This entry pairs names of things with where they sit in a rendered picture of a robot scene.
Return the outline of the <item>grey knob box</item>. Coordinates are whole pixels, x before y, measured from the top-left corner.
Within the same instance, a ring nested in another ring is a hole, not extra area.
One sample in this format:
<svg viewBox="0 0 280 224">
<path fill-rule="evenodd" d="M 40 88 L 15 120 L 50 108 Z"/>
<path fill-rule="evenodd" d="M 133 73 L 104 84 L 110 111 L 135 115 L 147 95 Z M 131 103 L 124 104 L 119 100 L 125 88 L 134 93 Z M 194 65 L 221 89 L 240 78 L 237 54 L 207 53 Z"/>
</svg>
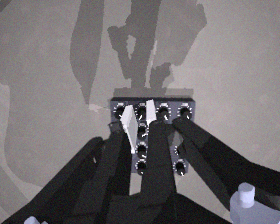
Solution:
<svg viewBox="0 0 280 224">
<path fill-rule="evenodd" d="M 165 124 L 172 124 L 172 120 L 177 117 L 187 117 L 194 122 L 195 116 L 196 102 L 192 98 L 113 97 L 110 100 L 111 122 L 121 119 L 126 106 L 133 106 L 138 131 L 135 153 L 132 153 L 131 173 L 138 173 L 141 176 L 142 170 L 146 168 L 148 143 L 147 101 L 149 100 L 154 101 L 156 113 L 162 114 Z M 180 176 L 184 175 L 185 172 L 188 173 L 189 163 L 179 152 L 177 146 L 170 147 L 170 151 L 174 173 L 177 172 Z"/>
</svg>

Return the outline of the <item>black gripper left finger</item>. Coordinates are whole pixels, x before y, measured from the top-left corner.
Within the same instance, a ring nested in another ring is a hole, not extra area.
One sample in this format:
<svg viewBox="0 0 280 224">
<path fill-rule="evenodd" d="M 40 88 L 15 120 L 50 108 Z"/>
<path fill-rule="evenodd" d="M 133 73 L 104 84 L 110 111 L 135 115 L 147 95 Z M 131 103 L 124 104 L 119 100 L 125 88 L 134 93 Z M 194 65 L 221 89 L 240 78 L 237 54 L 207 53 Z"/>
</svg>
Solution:
<svg viewBox="0 0 280 224">
<path fill-rule="evenodd" d="M 108 128 L 108 139 L 89 140 L 28 204 L 1 224 L 105 224 L 110 195 L 130 193 L 138 131 L 133 106 L 126 106 L 121 120 Z"/>
</svg>

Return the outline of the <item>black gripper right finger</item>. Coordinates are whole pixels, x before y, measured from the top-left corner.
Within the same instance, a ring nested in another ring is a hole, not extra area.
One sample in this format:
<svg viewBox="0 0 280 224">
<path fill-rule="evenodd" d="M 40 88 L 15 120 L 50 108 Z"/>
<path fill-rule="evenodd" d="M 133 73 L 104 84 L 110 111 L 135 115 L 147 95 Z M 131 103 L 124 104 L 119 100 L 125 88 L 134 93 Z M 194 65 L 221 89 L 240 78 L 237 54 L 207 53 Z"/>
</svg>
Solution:
<svg viewBox="0 0 280 224">
<path fill-rule="evenodd" d="M 147 124 L 146 169 L 134 224 L 178 224 L 172 146 L 230 212 L 233 224 L 280 224 L 279 171 L 250 162 L 187 117 L 165 124 L 153 100 L 147 101 Z"/>
</svg>

